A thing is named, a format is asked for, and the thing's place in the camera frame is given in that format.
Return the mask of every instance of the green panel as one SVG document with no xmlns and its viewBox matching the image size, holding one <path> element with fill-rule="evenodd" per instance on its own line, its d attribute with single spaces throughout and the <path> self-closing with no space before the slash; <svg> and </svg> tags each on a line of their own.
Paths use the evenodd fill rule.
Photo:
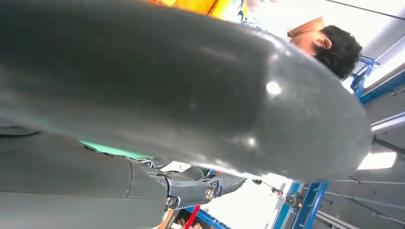
<svg viewBox="0 0 405 229">
<path fill-rule="evenodd" d="M 83 140 L 80 140 L 80 142 L 83 143 L 83 144 L 86 144 L 88 146 L 91 146 L 91 147 L 97 149 L 100 152 L 105 152 L 105 153 L 109 153 L 109 154 L 124 155 L 124 156 L 132 157 L 132 158 L 141 158 L 141 157 L 154 158 L 153 156 L 149 156 L 149 155 L 146 155 L 146 154 L 130 152 L 130 151 L 127 151 L 127 150 L 124 150 L 124 149 L 118 149 L 118 148 L 114 148 L 114 147 L 110 147 L 110 146 L 103 146 L 103 145 L 100 145 L 100 144 L 87 142 L 87 141 L 83 141 Z"/>
</svg>

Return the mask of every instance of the screw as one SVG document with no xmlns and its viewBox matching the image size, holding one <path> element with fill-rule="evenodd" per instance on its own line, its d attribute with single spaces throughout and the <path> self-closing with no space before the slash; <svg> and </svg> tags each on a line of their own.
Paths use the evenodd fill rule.
<svg viewBox="0 0 405 229">
<path fill-rule="evenodd" d="M 167 197 L 166 204 L 167 206 L 174 206 L 177 202 L 176 197 Z"/>
<path fill-rule="evenodd" d="M 207 189 L 204 197 L 206 200 L 211 201 L 214 198 L 214 190 L 212 188 Z"/>
</svg>

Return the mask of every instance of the yellow shirt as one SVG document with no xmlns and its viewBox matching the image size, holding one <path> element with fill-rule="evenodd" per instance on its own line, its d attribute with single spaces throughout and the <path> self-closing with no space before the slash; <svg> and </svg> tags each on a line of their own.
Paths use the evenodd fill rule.
<svg viewBox="0 0 405 229">
<path fill-rule="evenodd" d="M 225 21 L 241 23 L 246 18 L 245 0 L 160 0 L 167 6 L 176 7 Z"/>
<path fill-rule="evenodd" d="M 173 7 L 183 10 L 192 11 L 195 13 L 208 15 L 214 8 L 217 0 L 176 0 Z"/>
</svg>

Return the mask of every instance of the red pole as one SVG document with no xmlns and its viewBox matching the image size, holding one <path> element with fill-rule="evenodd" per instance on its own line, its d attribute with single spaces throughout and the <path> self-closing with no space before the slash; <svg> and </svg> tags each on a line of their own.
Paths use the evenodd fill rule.
<svg viewBox="0 0 405 229">
<path fill-rule="evenodd" d="M 195 217 L 197 216 L 198 211 L 200 210 L 200 205 L 197 205 L 194 207 L 194 210 L 191 213 L 191 216 L 189 218 L 189 221 L 187 221 L 186 226 L 184 229 L 189 229 L 191 227 L 191 224 L 194 222 Z"/>
</svg>

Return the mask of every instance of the cable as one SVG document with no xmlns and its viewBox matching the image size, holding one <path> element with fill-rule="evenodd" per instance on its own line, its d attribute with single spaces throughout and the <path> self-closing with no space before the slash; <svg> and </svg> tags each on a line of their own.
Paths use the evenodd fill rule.
<svg viewBox="0 0 405 229">
<path fill-rule="evenodd" d="M 365 8 L 358 7 L 358 6 L 352 6 L 352 5 L 345 4 L 345 3 L 342 3 L 342 2 L 338 2 L 338 1 L 332 1 L 332 0 L 326 0 L 326 1 L 334 2 L 334 3 L 340 4 L 340 5 L 344 5 L 344 6 L 350 6 L 350 7 L 356 8 L 356 9 L 360 9 L 360 10 L 365 10 L 365 11 L 369 11 L 369 12 L 373 12 L 373 13 L 378 13 L 378 14 L 381 14 L 381 15 L 384 15 L 384 16 L 393 17 L 393 18 L 397 18 L 397 19 L 401 19 L 401 20 L 405 21 L 405 18 L 401 18 L 401 17 L 395 16 L 395 15 L 391 15 L 391 14 L 387 14 L 387 13 L 381 13 L 381 12 L 378 12 L 378 11 L 369 10 L 369 9 L 365 9 Z"/>
</svg>

